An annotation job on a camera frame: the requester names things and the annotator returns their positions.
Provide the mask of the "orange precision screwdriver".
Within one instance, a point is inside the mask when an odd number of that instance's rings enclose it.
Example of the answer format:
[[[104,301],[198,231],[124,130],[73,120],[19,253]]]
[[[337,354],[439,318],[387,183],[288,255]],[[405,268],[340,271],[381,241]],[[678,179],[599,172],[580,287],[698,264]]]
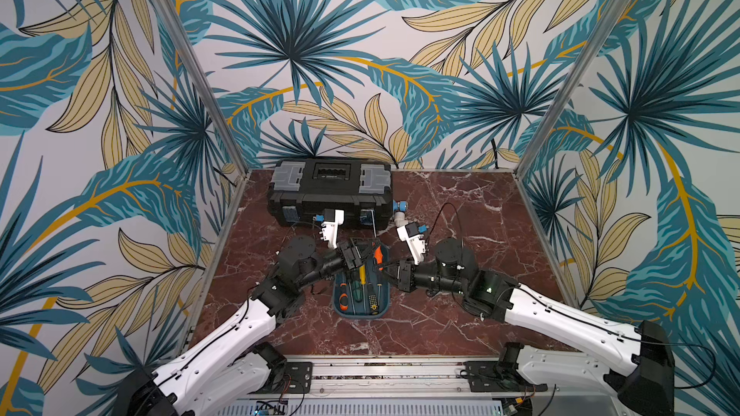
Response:
[[[371,209],[370,212],[371,212],[371,223],[372,223],[372,229],[373,229],[373,265],[374,265],[374,269],[377,272],[379,272],[383,269],[382,243],[380,239],[378,238],[375,211]]]

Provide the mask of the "green-black handled screwdriver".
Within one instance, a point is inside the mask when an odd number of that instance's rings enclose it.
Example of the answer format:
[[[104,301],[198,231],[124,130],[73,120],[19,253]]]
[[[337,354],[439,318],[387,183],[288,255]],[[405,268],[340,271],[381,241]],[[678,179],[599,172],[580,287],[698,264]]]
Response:
[[[364,290],[360,282],[353,282],[352,298],[356,304],[362,304],[364,300]]]

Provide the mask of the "orange-black stubby screwdriver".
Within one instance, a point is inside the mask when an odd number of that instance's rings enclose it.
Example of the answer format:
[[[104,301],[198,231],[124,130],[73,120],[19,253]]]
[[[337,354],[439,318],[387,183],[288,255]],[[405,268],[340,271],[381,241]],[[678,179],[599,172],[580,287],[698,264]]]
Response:
[[[350,297],[348,292],[348,285],[344,282],[339,285],[337,302],[339,305],[339,310],[341,312],[346,312],[349,309]]]

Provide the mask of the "yellow-black dotted-grip screwdriver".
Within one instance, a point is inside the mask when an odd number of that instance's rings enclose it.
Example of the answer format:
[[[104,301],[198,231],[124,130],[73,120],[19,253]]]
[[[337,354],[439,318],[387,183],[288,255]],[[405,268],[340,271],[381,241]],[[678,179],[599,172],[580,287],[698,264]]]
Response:
[[[368,309],[371,315],[378,315],[380,310],[379,298],[373,284],[366,285]]]

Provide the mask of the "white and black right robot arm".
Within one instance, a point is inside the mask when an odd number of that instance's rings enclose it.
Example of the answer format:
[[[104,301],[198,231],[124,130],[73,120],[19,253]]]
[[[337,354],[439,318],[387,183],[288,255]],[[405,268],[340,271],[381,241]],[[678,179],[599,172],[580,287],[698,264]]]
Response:
[[[406,202],[392,206],[398,238],[410,257],[379,265],[398,290],[448,294],[462,311],[481,321],[523,327],[571,348],[549,358],[543,351],[511,344],[495,368],[464,369],[473,389],[535,397],[566,390],[581,398],[599,397],[605,415],[673,415],[676,392],[702,389],[718,370],[715,352],[701,344],[670,339],[650,321],[630,325],[606,320],[557,302],[504,273],[478,266],[472,249],[447,238],[425,261],[430,235],[426,225],[410,221]]]

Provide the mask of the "white pipe elbow fitting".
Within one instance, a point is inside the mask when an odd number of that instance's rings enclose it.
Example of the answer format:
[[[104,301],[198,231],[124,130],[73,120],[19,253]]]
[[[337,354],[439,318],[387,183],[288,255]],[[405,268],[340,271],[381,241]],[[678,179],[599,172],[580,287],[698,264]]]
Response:
[[[405,212],[398,211],[394,213],[393,223],[397,228],[406,226],[408,222]]]

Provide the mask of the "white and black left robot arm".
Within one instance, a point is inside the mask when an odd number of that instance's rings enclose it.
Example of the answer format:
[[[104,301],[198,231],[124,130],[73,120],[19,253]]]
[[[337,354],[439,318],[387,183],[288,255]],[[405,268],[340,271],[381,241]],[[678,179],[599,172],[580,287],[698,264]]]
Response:
[[[306,299],[306,288],[373,260],[375,246],[353,240],[318,252],[313,238],[292,238],[277,261],[225,323],[180,356],[126,377],[115,415],[212,415],[244,393],[280,384],[285,359],[263,344]]]

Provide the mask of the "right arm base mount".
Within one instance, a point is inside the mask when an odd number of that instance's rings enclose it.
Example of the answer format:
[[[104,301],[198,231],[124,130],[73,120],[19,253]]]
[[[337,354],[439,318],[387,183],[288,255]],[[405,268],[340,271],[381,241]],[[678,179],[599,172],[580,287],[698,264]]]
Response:
[[[464,362],[460,377],[468,382],[473,393],[520,392],[524,395],[545,392],[546,383],[528,381],[520,371],[521,351],[524,344],[508,342],[496,360]]]

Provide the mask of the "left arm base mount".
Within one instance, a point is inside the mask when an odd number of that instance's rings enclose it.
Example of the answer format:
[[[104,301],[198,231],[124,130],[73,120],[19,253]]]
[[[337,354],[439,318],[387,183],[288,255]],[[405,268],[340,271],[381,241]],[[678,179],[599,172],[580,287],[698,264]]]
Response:
[[[229,370],[248,379],[251,394],[303,394],[311,388],[314,364],[288,359],[268,342],[241,354]]]

